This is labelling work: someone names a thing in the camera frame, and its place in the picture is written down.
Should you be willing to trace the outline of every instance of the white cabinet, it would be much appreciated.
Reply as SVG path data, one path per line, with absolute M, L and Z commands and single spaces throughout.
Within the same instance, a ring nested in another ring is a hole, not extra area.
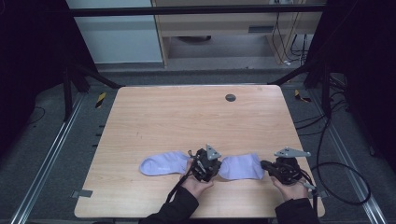
M 155 7 L 265 6 L 273 4 L 274 0 L 151 0 L 151 2 Z M 299 5 L 325 3 L 326 0 L 283 0 L 282 2 Z M 190 35 L 266 35 L 276 61 L 282 64 L 287 59 L 294 35 L 313 34 L 320 16 L 321 12 L 181 14 L 159 15 L 156 21 L 165 64 L 170 38 Z
M 66 0 L 70 8 L 151 7 L 150 0 Z M 162 63 L 153 16 L 75 17 L 95 63 Z

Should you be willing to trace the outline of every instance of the gray floor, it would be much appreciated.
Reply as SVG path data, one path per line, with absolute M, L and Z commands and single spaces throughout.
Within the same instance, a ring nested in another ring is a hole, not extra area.
M 266 83 L 286 75 L 300 63 L 276 64 L 269 51 L 269 43 L 260 36 L 212 36 L 208 42 L 191 42 L 191 40 L 175 38 L 172 43 L 169 65 L 165 69 L 139 68 L 124 73 L 106 71 L 103 75 L 124 85 Z M 304 80 L 303 75 L 282 87 L 294 121 L 320 115 L 318 106 L 314 102 L 307 103 L 295 99 L 295 89 L 300 90 L 303 97 L 313 99 L 318 92 L 316 89 L 306 91 L 302 86 L 302 80 Z M 117 91 L 95 80 L 89 79 L 89 81 L 92 87 L 89 93 L 83 94 L 76 122 L 67 135 L 62 150 L 51 167 L 48 179 L 35 201 L 29 216 L 30 222 L 92 223 L 95 221 L 95 219 L 87 220 L 74 216 L 77 200 L 70 198 L 70 194 L 73 190 L 82 188 L 96 150 L 95 145 L 100 140 L 100 136 L 97 135 L 103 130 L 101 125 L 106 124 Z M 95 108 L 98 95 L 103 91 L 106 92 L 106 99 L 100 108 Z M 78 98 L 80 94 L 76 91 L 74 93 L 74 98 Z M 339 100 L 343 100 L 342 95 L 334 96 L 334 102 Z M 39 121 L 26 126 L 20 139 L 15 143 L 12 154 L 0 167 L 0 223 L 8 223 L 12 218 L 63 125 L 62 86 L 43 91 L 36 98 L 36 105 L 45 109 L 45 115 Z M 393 190 L 396 189 L 395 174 L 383 158 L 370 156 L 367 142 L 359 126 L 353 115 L 346 111 L 347 105 L 342 104 L 337 108 L 333 113 L 332 125 L 342 136 L 343 144 L 358 170 L 367 178 L 375 201 L 387 222 L 396 223 L 394 213 L 396 200 L 393 196 Z M 31 121 L 39 119 L 43 112 L 42 109 L 37 108 L 32 114 Z M 298 122 L 295 126 L 301 127 L 304 124 L 306 122 Z M 319 132 L 323 125 L 323 122 L 318 122 L 298 131 L 304 150 L 313 154 L 313 157 L 308 159 L 311 167 L 316 164 L 315 155 L 318 151 L 320 134 L 304 134 Z M 334 145 L 332 136 L 327 131 L 320 151 L 320 161 L 340 160 L 337 146 Z M 344 169 L 329 166 L 321 168 L 320 171 L 325 183 L 334 192 L 342 198 L 358 200 Z M 323 190 L 316 175 L 315 180 L 319 189 Z M 322 223 L 375 223 L 368 218 L 363 206 L 348 205 L 333 196 L 323 199 L 323 202 L 326 215 L 321 218 Z M 117 220 L 118 223 L 134 223 L 134 221 L 133 219 Z

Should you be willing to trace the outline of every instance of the cable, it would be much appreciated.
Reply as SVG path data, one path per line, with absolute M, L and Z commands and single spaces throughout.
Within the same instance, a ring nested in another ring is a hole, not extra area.
M 322 184 L 323 188 L 325 188 L 334 198 L 340 200 L 340 201 L 343 202 L 343 203 L 348 203 L 348 204 L 352 204 L 352 205 L 362 205 L 362 204 L 364 204 L 364 203 L 367 203 L 367 202 L 370 200 L 370 197 L 371 197 L 370 185 L 368 184 L 367 180 L 366 180 L 358 171 L 356 171 L 356 170 L 353 169 L 352 167 L 347 166 L 347 165 L 345 165 L 345 164 L 343 164 L 343 163 L 340 163 L 340 162 L 328 161 L 328 162 L 319 163 L 319 154 L 320 154 L 321 145 L 322 145 L 322 143 L 323 143 L 323 137 L 324 137 L 324 134 L 326 133 L 326 129 L 327 129 L 327 128 L 329 127 L 329 125 L 330 125 L 330 122 L 331 122 L 331 119 L 327 119 L 326 124 L 325 124 L 325 126 L 323 127 L 323 131 L 322 131 L 322 134 L 320 135 L 319 144 L 318 144 L 317 165 L 314 166 L 313 168 L 311 168 L 311 170 L 312 170 L 312 171 L 315 170 L 315 169 L 317 170 L 318 178 L 319 178 L 319 181 L 320 181 L 320 183 Z M 345 200 L 345 199 L 343 199 L 342 197 L 336 195 L 334 192 L 332 192 L 332 191 L 329 189 L 329 187 L 327 187 L 327 185 L 323 182 L 323 179 L 322 179 L 322 176 L 321 176 L 319 167 L 320 167 L 320 166 L 323 166 L 323 165 L 331 165 L 331 164 L 336 164 L 336 165 L 344 166 L 344 167 L 346 167 L 347 169 L 349 169 L 350 171 L 352 171 L 352 172 L 354 172 L 355 174 L 357 174 L 357 175 L 363 180 L 363 182 L 364 182 L 364 184 L 366 185 L 366 188 L 367 188 L 367 190 L 368 190 L 368 194 L 367 194 L 366 198 L 365 198 L 363 201 L 360 201 L 360 202 L 352 202 L 352 201 Z
M 296 18 L 295 18 L 295 20 L 294 20 L 294 23 L 293 23 L 293 25 L 292 25 L 292 27 L 291 27 L 291 30 L 294 28 L 294 25 L 295 25 L 295 23 L 297 22 L 297 17 L 298 17 L 298 15 L 299 15 L 299 13 L 300 13 L 300 12 L 297 12 L 297 15 L 296 15 Z M 283 52 L 284 52 L 285 56 L 289 59 L 288 62 L 289 62 L 289 63 L 292 63 L 292 62 L 294 62 L 294 61 L 298 61 L 299 59 L 291 59 L 291 58 L 288 56 L 287 52 L 286 52 L 286 46 L 285 46 L 285 43 L 283 42 L 282 34 L 280 33 L 280 29 L 279 29 L 279 14 L 280 14 L 279 12 L 276 13 L 276 23 L 275 23 L 275 26 L 274 26 L 274 30 L 273 30 L 273 32 L 272 32 L 272 42 L 273 42 L 274 48 L 275 48 L 275 50 L 276 50 L 277 57 L 278 57 L 279 60 L 282 62 L 282 58 L 280 57 L 279 51 L 277 50 L 277 47 L 276 47 L 276 44 L 275 44 L 275 40 L 274 40 L 274 38 L 275 38 L 275 31 L 276 31 L 276 29 L 277 29 L 277 32 L 278 32 L 278 34 L 279 34 L 280 42 L 282 43 Z
M 347 104 L 347 101 L 342 100 L 340 103 L 341 103 L 341 104 Z M 335 113 L 335 112 L 339 111 L 339 110 L 342 109 L 342 108 L 346 108 L 346 106 L 341 106 L 341 107 L 337 108 L 336 110 L 333 110 L 332 112 Z
M 291 46 L 290 46 L 290 52 L 292 55 L 300 57 L 300 65 L 303 65 L 305 63 L 305 56 L 306 56 L 305 53 L 308 52 L 308 50 L 305 50 L 305 46 L 307 45 L 308 42 L 307 35 L 304 35 L 302 49 L 293 49 L 296 39 L 297 39 L 297 35 L 294 35 L 293 41 L 291 42 Z
M 305 178 L 308 183 L 314 187 L 311 191 L 313 196 L 313 208 L 316 216 L 318 216 L 318 188 L 314 186 L 314 182 L 312 181 L 311 176 L 309 176 L 309 174 L 305 170 L 300 169 L 300 173 L 303 178 Z
M 345 100 L 341 100 L 341 101 L 337 102 L 336 104 L 334 104 L 334 105 L 332 106 L 332 111 L 333 111 L 338 105 L 343 104 L 343 103 L 345 103 L 345 102 L 346 102 Z M 305 124 L 305 125 L 302 126 L 302 127 L 297 127 L 296 130 L 300 130 L 300 129 L 309 127 L 309 126 L 311 126 L 311 125 L 313 125 L 313 124 L 315 124 L 315 123 L 318 123 L 321 119 L 323 119 L 323 118 L 325 118 L 325 117 L 326 117 L 326 115 L 321 115 L 321 116 L 315 116 L 315 117 L 313 117 L 313 118 L 310 118 L 310 119 L 315 119 L 315 120 L 312 121 L 312 122 L 310 122 L 310 123 L 308 123 L 308 124 Z M 303 121 L 310 120 L 310 119 L 303 119 L 303 120 L 300 120 L 300 121 L 297 121 L 297 122 L 303 122 Z
M 187 179 L 190 175 L 192 175 L 192 174 L 190 174 L 191 168 L 192 168 L 192 166 L 190 167 L 189 171 L 188 171 L 185 175 L 183 175 L 183 176 L 180 178 L 180 180 L 177 182 L 177 184 L 176 184 L 176 185 L 173 187 L 173 189 L 169 192 L 168 197 L 166 198 L 166 202 L 167 202 L 167 203 L 169 203 L 169 202 L 171 201 L 172 196 L 175 194 L 175 192 L 178 190 L 178 188 L 184 183 L 184 181 L 186 181 L 186 179 Z
M 344 91 L 337 91 L 337 92 L 333 93 L 333 94 L 330 96 L 330 98 L 333 98 L 334 95 L 336 95 L 336 94 L 345 94 L 345 92 L 344 92 Z
M 318 133 L 322 133 L 322 131 L 317 132 L 317 133 L 300 133 L 299 136 L 309 136 L 309 135 L 315 135 L 315 134 L 318 134 Z
M 41 119 L 44 117 L 44 115 L 46 115 L 46 110 L 45 110 L 43 107 L 41 107 L 41 106 L 35 106 L 35 108 L 42 109 L 42 110 L 43 110 L 43 114 L 41 115 L 40 118 L 38 118 L 38 119 L 36 119 L 36 120 L 34 120 L 34 121 L 31 121 L 31 122 L 27 123 L 27 125 L 31 125 L 31 124 L 34 124 L 34 123 L 38 122 L 39 120 L 41 120 Z

